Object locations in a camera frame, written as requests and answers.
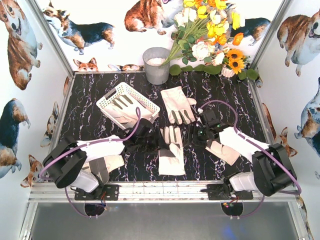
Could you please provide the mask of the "white glove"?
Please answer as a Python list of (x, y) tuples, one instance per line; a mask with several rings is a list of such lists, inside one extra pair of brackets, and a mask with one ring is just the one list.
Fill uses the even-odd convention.
[(196, 105), (197, 101), (186, 97), (181, 86), (162, 90), (160, 93), (171, 124), (188, 125), (196, 120), (191, 106)]
[(109, 155), (103, 158), (102, 168), (108, 173), (116, 170), (124, 165), (124, 159), (121, 155)]

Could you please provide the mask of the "white perforated storage basket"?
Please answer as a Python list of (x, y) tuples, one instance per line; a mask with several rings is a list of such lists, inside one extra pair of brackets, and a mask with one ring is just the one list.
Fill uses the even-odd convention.
[(97, 107), (122, 130), (132, 128), (140, 117), (153, 123), (160, 113), (160, 107), (128, 84), (121, 82), (100, 98)]

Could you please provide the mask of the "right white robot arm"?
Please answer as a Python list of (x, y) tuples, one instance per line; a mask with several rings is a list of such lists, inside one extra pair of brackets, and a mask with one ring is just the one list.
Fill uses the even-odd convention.
[(213, 110), (202, 112), (198, 121), (188, 127), (184, 143), (203, 147), (230, 166), (239, 157), (252, 164), (252, 171), (233, 173), (225, 178), (229, 193), (251, 191), (270, 197), (297, 184), (283, 145), (270, 145), (245, 135), (233, 124), (221, 122)]

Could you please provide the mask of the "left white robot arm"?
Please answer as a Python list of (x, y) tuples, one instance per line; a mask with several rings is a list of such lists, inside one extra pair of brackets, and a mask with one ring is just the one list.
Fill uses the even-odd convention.
[(141, 118), (132, 127), (106, 138), (76, 141), (65, 137), (43, 160), (39, 176), (48, 175), (59, 189), (75, 187), (85, 193), (94, 193), (108, 182), (110, 170), (106, 157), (120, 157), (135, 152), (167, 150), (169, 145), (159, 128)]

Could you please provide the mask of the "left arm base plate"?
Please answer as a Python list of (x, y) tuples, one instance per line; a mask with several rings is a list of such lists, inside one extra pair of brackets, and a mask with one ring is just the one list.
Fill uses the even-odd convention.
[(104, 186), (98, 186), (90, 193), (77, 188), (75, 190), (74, 199), (76, 201), (117, 201), (119, 197), (119, 188), (120, 186), (117, 184), (105, 184)]

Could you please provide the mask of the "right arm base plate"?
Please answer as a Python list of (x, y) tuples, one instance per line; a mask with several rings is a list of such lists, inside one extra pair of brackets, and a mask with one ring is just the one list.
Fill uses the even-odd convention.
[(209, 200), (252, 200), (253, 193), (250, 191), (233, 191), (225, 184), (207, 184), (202, 192), (207, 193)]

